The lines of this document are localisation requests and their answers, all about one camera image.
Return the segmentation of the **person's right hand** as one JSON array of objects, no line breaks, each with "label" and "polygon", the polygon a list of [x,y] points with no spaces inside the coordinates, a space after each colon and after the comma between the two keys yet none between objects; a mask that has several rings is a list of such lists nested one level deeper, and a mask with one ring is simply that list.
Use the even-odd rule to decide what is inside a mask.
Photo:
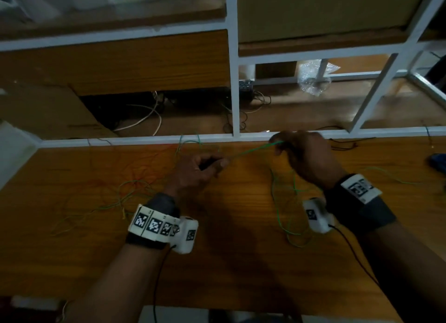
[{"label": "person's right hand", "polygon": [[287,155],[289,165],[302,179],[323,191],[332,189],[349,176],[332,153],[328,141],[318,132],[282,131],[269,139],[271,144],[274,141],[291,142],[291,155]]}]

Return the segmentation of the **clear plastic bag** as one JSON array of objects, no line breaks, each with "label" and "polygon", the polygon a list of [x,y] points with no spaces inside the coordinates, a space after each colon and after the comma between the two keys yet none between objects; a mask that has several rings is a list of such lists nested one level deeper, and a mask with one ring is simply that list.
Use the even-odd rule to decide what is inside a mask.
[{"label": "clear plastic bag", "polygon": [[297,83],[312,96],[320,96],[331,84],[330,75],[340,69],[328,59],[300,61],[297,65]]}]

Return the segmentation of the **person's left forearm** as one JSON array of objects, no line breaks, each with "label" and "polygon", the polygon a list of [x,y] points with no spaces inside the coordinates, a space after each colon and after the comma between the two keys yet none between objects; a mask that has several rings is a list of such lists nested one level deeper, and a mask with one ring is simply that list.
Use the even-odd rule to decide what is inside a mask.
[{"label": "person's left forearm", "polygon": [[64,323],[138,323],[168,249],[125,243],[102,276],[75,300]]}]

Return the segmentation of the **dark blue object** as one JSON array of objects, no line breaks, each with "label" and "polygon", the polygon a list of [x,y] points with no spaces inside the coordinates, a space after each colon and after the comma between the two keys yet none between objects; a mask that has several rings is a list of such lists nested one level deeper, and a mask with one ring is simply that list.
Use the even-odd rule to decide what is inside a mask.
[{"label": "dark blue object", "polygon": [[427,158],[428,165],[446,176],[446,153],[434,153]]}]

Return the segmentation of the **white metal frame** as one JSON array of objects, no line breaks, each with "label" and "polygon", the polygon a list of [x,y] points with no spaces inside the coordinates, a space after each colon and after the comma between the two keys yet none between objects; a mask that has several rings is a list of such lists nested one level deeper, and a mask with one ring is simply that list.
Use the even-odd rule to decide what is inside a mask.
[{"label": "white metal frame", "polygon": [[[446,31],[429,30],[435,17],[446,27],[446,0],[10,1],[0,0],[0,52],[227,31],[229,87],[79,96],[65,86],[117,137],[42,140],[18,128],[41,148],[261,141],[286,128],[424,135],[419,119],[446,135],[446,95],[415,69],[446,48]],[[340,69],[315,97],[300,89],[297,65],[317,59]],[[244,79],[255,79],[251,102],[239,99]]]}]

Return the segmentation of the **left wristband with marker tags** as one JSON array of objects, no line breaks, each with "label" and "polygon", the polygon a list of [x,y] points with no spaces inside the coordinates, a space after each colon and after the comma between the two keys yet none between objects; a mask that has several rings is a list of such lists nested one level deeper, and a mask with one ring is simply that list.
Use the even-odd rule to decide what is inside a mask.
[{"label": "left wristband with marker tags", "polygon": [[173,197],[157,193],[149,202],[139,205],[128,228],[125,243],[163,250],[180,227],[180,210]]}]

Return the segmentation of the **brown cardboard sheet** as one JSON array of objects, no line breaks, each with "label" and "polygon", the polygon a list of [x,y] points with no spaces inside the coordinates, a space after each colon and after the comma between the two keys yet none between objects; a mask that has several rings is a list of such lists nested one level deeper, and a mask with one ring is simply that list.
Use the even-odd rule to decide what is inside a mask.
[{"label": "brown cardboard sheet", "polygon": [[42,140],[117,137],[63,86],[14,83],[1,87],[0,119]]}]

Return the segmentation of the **person's left hand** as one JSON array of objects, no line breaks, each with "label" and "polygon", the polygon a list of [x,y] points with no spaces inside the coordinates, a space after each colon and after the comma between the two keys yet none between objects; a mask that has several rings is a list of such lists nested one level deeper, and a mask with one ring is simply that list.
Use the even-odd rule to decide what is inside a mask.
[{"label": "person's left hand", "polygon": [[228,159],[215,152],[202,152],[182,157],[169,176],[162,193],[179,200],[204,189],[212,179],[207,179],[207,167],[219,159]]}]

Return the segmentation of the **wooden board panel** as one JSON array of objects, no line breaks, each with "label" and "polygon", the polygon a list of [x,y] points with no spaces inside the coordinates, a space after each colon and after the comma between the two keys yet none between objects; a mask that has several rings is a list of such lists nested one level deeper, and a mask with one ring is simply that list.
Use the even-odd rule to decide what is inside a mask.
[{"label": "wooden board panel", "polygon": [[229,87],[227,31],[0,52],[0,89],[13,84],[79,96]]}]

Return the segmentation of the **person's right forearm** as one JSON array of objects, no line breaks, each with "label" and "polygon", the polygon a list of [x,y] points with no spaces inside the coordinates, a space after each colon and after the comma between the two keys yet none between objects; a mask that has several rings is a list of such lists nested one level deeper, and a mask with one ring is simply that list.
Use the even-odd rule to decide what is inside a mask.
[{"label": "person's right forearm", "polygon": [[404,323],[446,323],[446,261],[397,221],[355,236]]}]

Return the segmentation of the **right wristband with marker tag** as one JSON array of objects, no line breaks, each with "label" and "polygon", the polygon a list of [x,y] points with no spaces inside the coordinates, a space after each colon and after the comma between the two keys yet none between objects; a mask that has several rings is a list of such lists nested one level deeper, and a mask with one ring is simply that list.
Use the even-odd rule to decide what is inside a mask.
[{"label": "right wristband with marker tag", "polygon": [[348,174],[324,191],[327,211],[355,236],[397,221],[381,195],[362,174]]}]

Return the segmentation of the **black power strip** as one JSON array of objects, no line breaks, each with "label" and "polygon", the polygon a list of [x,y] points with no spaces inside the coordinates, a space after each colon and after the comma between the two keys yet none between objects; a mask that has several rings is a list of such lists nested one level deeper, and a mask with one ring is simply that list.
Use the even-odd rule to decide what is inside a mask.
[{"label": "black power strip", "polygon": [[239,99],[240,101],[251,102],[254,99],[254,83],[255,79],[239,80]]}]

